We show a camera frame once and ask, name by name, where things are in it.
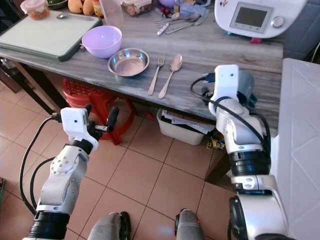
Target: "appliance display screen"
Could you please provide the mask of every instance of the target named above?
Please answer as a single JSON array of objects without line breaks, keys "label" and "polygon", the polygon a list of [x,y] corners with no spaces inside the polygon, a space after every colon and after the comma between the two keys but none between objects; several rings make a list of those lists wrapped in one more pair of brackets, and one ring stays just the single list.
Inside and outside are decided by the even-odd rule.
[{"label": "appliance display screen", "polygon": [[237,24],[246,24],[261,28],[264,23],[267,11],[257,10],[247,7],[240,7],[239,13],[236,16],[235,22]]}]

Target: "black cable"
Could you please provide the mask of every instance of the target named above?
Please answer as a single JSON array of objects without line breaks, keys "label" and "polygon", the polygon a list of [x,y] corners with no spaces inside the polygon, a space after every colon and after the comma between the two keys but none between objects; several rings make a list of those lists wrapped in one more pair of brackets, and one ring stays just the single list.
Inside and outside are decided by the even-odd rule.
[{"label": "black cable", "polygon": [[263,137],[258,133],[258,131],[257,131],[253,126],[250,125],[250,123],[248,123],[246,120],[244,120],[242,117],[240,117],[238,114],[234,113],[233,111],[231,111],[231,110],[228,109],[227,107],[219,104],[219,103],[216,102],[216,101],[212,101],[211,99],[208,99],[208,98],[206,98],[205,96],[202,96],[201,94],[199,94],[199,93],[197,93],[197,92],[194,91],[194,85],[195,85],[196,83],[200,82],[200,81],[202,81],[202,78],[199,78],[199,79],[195,80],[195,81],[191,84],[190,90],[191,90],[192,94],[194,94],[195,96],[197,96],[197,97],[199,97],[199,98],[201,98],[201,99],[203,99],[203,100],[205,100],[205,101],[207,101],[207,102],[209,102],[209,103],[212,103],[213,105],[216,105],[217,107],[225,110],[227,113],[229,113],[230,115],[232,115],[233,117],[235,117],[236,119],[238,119],[240,122],[242,122],[244,125],[246,125],[246,126],[256,135],[256,137],[259,139],[259,141],[260,141],[260,143],[261,143],[264,151],[266,152],[266,154],[267,154],[268,156],[270,156],[270,149],[268,148],[265,140],[264,140]]},{"label": "black cable", "polygon": [[231,239],[231,219],[230,218],[229,218],[229,223],[228,223],[227,237],[228,237],[228,240],[232,240]]},{"label": "black cable", "polygon": [[32,174],[31,180],[30,180],[30,198],[31,198],[31,203],[32,203],[34,209],[37,208],[37,203],[36,203],[35,194],[34,194],[34,182],[35,182],[35,177],[36,177],[37,171],[41,168],[41,166],[43,166],[44,164],[46,164],[48,162],[51,162],[53,159],[55,159],[55,158],[51,157],[47,160],[44,160],[33,171],[33,174]]},{"label": "black cable", "polygon": [[47,118],[46,120],[44,120],[38,131],[36,132],[36,134],[34,135],[30,145],[28,146],[28,148],[26,149],[25,153],[24,153],[24,156],[23,156],[23,160],[22,160],[22,163],[21,163],[21,167],[20,167],[20,176],[19,176],[19,190],[20,190],[20,195],[21,195],[21,198],[22,198],[22,201],[24,202],[24,204],[27,206],[27,208],[31,211],[31,213],[33,215],[36,215],[36,210],[33,208],[33,206],[30,204],[30,202],[27,200],[26,196],[25,196],[25,193],[24,193],[24,189],[23,189],[23,178],[24,178],[24,170],[25,170],[25,164],[26,164],[26,160],[27,160],[27,157],[28,157],[28,154],[30,152],[30,149],[32,148],[32,146],[34,145],[35,141],[37,140],[37,137],[39,136],[42,128],[44,127],[44,125],[49,122],[50,120],[52,120],[53,118],[50,117],[50,118]]},{"label": "black cable", "polygon": [[270,127],[269,127],[267,120],[265,119],[265,117],[262,114],[260,114],[258,112],[250,112],[250,115],[257,116],[263,122],[263,125],[265,128],[265,133],[266,133],[266,143],[267,143],[268,148],[271,149],[271,133],[270,133]]}]

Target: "purple bowl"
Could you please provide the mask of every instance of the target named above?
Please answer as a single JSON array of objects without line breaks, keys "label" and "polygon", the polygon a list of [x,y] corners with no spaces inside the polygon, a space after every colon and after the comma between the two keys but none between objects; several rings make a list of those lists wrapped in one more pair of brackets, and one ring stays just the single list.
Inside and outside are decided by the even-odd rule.
[{"label": "purple bowl", "polygon": [[82,37],[82,44],[93,56],[110,58],[119,51],[122,33],[115,26],[97,26],[87,31]]}]

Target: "metal bowl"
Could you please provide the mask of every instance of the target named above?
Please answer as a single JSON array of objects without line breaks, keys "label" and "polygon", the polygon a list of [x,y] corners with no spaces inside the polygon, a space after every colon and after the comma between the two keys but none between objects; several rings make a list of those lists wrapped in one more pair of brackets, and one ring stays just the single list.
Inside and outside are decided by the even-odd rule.
[{"label": "metal bowl", "polygon": [[110,57],[109,70],[122,77],[133,77],[142,73],[149,65],[149,56],[137,48],[122,49]]}]

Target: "papers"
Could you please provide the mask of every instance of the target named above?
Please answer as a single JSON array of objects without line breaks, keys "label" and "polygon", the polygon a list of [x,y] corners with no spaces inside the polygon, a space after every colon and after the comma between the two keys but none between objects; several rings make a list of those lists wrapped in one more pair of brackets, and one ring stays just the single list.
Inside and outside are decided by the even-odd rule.
[{"label": "papers", "polygon": [[211,132],[215,126],[209,123],[204,123],[202,121],[194,120],[192,118],[173,113],[167,110],[162,110],[162,116],[164,116],[166,119],[171,120],[171,124],[175,125],[187,125],[195,130],[198,130],[199,132],[203,134],[207,134],[208,132]]}]

